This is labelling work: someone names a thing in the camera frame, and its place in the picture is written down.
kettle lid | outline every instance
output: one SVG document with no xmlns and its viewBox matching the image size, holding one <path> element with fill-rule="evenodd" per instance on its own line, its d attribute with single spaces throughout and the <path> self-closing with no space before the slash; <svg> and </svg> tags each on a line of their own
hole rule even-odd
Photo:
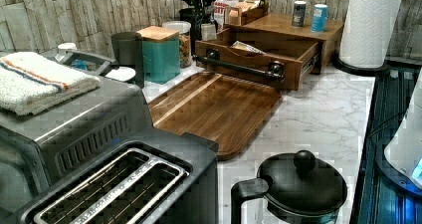
<svg viewBox="0 0 422 224">
<path fill-rule="evenodd" d="M 327 214 L 347 197 L 347 186 L 338 171 L 306 150 L 266 159 L 258 177 L 270 184 L 265 197 L 271 204 L 297 214 Z"/>
</svg>

kitchen counter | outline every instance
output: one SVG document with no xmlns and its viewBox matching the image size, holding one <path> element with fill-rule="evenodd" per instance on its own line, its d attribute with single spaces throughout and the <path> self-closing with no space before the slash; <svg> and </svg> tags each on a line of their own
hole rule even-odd
<svg viewBox="0 0 422 224">
<path fill-rule="evenodd" d="M 146 82 L 148 102 L 201 68 L 191 66 L 165 85 Z M 230 223 L 230 189 L 238 181 L 256 176 L 268 157 L 307 149 L 335 167 L 347 183 L 348 195 L 336 223 L 350 219 L 355 184 L 363 149 L 374 78 L 344 73 L 333 66 L 318 76 L 305 78 L 299 91 L 284 91 L 283 102 L 256 139 L 237 157 L 218 163 L 219 219 Z M 243 204 L 243 223 L 284 223 L 266 207 L 266 200 Z"/>
</svg>

kitchen canister set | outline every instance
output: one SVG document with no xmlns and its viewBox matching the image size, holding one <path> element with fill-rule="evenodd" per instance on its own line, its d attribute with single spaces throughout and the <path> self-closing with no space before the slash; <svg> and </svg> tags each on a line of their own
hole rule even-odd
<svg viewBox="0 0 422 224">
<path fill-rule="evenodd" d="M 292 26 L 303 27 L 305 21 L 305 11 L 307 9 L 307 2 L 296 1 L 294 4 Z M 315 4 L 313 22 L 311 24 L 311 31 L 323 32 L 325 28 L 325 21 L 328 13 L 328 7 L 325 4 Z"/>
</svg>

folded towel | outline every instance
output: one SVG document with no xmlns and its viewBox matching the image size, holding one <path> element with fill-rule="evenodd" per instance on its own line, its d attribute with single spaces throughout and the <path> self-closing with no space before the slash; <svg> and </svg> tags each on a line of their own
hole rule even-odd
<svg viewBox="0 0 422 224">
<path fill-rule="evenodd" d="M 0 108 L 17 115 L 37 114 L 99 85 L 98 77 L 33 52 L 0 58 Z"/>
</svg>

wooden tray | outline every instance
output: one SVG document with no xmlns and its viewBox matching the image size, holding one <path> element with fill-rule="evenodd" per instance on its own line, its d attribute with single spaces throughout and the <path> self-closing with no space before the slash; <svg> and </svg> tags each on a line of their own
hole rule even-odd
<svg viewBox="0 0 422 224">
<path fill-rule="evenodd" d="M 155 127 L 216 141 L 218 160 L 227 160 L 258 134 L 280 101 L 272 87 L 200 73 L 153 100 L 149 109 Z"/>
</svg>

